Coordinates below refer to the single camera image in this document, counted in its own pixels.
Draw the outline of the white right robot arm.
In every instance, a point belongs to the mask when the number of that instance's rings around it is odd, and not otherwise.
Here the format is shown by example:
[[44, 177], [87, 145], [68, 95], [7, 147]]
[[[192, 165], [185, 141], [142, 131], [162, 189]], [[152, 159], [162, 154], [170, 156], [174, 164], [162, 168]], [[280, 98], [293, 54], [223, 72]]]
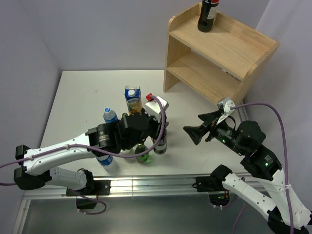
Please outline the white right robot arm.
[[205, 135], [242, 157], [241, 165], [268, 192], [263, 195], [248, 185], [230, 168], [219, 165], [209, 176], [196, 177], [193, 187], [198, 192], [231, 191], [253, 206], [276, 234], [307, 234], [312, 213], [286, 184], [286, 174], [276, 155], [262, 143], [266, 135], [255, 121], [245, 120], [237, 128], [225, 121], [217, 123], [221, 111], [198, 115], [202, 124], [185, 126], [184, 131], [198, 145]]

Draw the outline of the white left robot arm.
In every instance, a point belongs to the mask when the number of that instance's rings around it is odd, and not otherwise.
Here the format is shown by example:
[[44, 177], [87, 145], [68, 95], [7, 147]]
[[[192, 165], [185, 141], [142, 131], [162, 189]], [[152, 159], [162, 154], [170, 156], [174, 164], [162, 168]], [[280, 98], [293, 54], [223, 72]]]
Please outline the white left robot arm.
[[16, 148], [19, 167], [14, 170], [14, 182], [25, 191], [55, 185], [89, 195], [95, 188], [92, 172], [70, 171], [61, 165], [86, 158], [122, 157], [120, 151], [130, 150], [148, 137], [155, 140], [150, 148], [153, 150], [163, 136], [165, 125], [165, 110], [143, 109], [53, 146], [31, 149], [20, 145]]

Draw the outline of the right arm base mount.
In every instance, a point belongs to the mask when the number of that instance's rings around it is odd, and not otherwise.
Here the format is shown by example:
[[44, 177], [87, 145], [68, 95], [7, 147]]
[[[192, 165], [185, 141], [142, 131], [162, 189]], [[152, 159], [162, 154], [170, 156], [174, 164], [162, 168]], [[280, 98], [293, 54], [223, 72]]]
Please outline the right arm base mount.
[[199, 193], [208, 193], [209, 201], [216, 206], [226, 206], [230, 203], [229, 191], [224, 189], [222, 183], [212, 176], [198, 176], [192, 187]]

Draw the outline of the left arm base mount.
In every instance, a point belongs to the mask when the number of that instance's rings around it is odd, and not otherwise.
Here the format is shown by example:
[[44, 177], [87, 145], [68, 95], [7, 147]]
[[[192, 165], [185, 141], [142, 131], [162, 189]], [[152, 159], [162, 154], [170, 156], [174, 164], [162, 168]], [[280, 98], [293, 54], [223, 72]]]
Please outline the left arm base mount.
[[[111, 188], [110, 180], [95, 180], [90, 187], [82, 190], [74, 191], [70, 188], [66, 189], [66, 197], [76, 197], [76, 208], [78, 212], [85, 215], [99, 215], [106, 211], [107, 205], [99, 199], [101, 195], [109, 195]], [[102, 211], [91, 212], [97, 204], [103, 205]]]

